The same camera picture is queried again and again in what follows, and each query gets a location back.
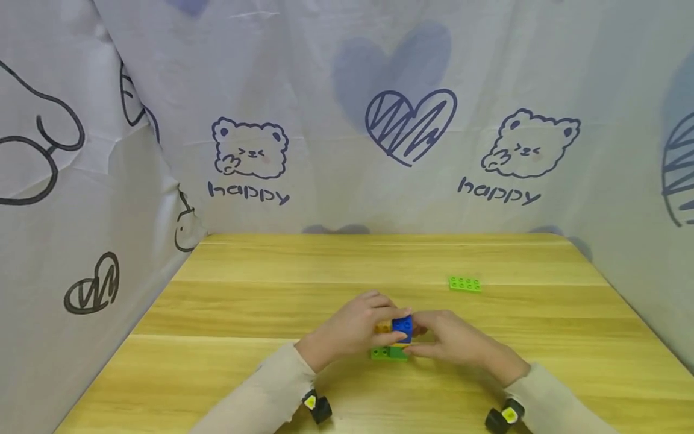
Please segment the bear ear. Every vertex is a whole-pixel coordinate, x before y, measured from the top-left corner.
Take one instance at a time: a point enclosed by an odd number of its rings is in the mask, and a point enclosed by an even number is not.
[[[275,139],[277,143],[284,143],[285,132],[278,126],[271,126],[269,129],[270,136]]]
[[[529,111],[527,111],[524,108],[521,108],[519,111],[515,112],[513,116],[506,119],[506,122],[504,125],[505,129],[511,130],[511,131],[515,130],[516,128],[521,126],[521,124],[529,122],[530,121],[530,115],[531,115],[531,113]]]
[[[212,136],[217,142],[221,142],[225,137],[229,137],[234,130],[234,124],[227,119],[221,118],[212,125]]]
[[[559,127],[562,129],[562,133],[564,134],[564,137],[566,137],[566,140],[570,142],[578,135],[580,125],[580,121],[573,120],[569,122],[562,122],[560,123]]]

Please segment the hand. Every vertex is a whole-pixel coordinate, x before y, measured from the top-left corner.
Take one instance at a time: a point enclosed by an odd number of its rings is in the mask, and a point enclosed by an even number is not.
[[[342,306],[315,331],[296,343],[296,350],[318,373],[342,356],[386,347],[407,337],[403,332],[374,333],[376,324],[408,316],[412,309],[398,309],[378,291],[358,295]]]
[[[414,335],[432,331],[433,344],[413,344],[404,351],[416,357],[434,358],[487,370],[507,387],[530,370],[515,351],[472,327],[450,310],[427,310],[412,315]]]

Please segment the green flat brick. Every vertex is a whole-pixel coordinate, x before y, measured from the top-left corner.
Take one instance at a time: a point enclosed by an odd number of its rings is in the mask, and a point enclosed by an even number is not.
[[[476,278],[450,277],[448,287],[452,291],[482,292],[480,281]]]
[[[403,348],[388,347],[388,356],[392,360],[407,360],[407,354],[403,353]]]
[[[371,360],[388,360],[388,347],[378,347],[371,349]]]

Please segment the beige sleeve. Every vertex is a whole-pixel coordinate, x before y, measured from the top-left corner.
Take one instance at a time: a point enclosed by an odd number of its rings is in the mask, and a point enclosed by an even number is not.
[[[617,434],[538,364],[506,393],[525,409],[523,422],[533,434]]]
[[[222,399],[190,434],[272,434],[291,420],[301,399],[313,388],[315,376],[294,344],[286,344]]]

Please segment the finger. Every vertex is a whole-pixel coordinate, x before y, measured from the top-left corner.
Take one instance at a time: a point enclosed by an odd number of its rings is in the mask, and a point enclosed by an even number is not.
[[[388,296],[385,296],[383,294],[379,294],[366,299],[366,304],[370,308],[383,308],[385,306],[391,306],[393,308],[395,307],[395,303],[393,303],[393,301],[390,298],[388,298]]]
[[[371,339],[372,347],[387,347],[407,337],[406,333],[401,331],[392,331],[390,333],[378,333]]]
[[[422,326],[415,326],[412,329],[412,336],[422,336],[425,335],[429,331],[428,328],[422,327]]]
[[[373,296],[379,295],[379,294],[380,294],[380,292],[378,292],[377,290],[371,290],[371,291],[367,291],[363,294],[357,295],[357,298],[358,299],[367,299],[369,297],[373,297]]]
[[[435,324],[440,310],[422,310],[412,314],[412,323],[415,327],[423,327],[436,333]]]
[[[408,356],[424,358],[441,358],[441,347],[438,344],[413,344],[403,349]]]
[[[373,316],[375,319],[376,323],[379,323],[381,321],[388,321],[392,319],[397,319],[397,318],[404,318],[408,316],[409,314],[412,313],[411,308],[394,308],[392,306],[387,306],[384,308],[376,308],[375,309],[376,314]]]

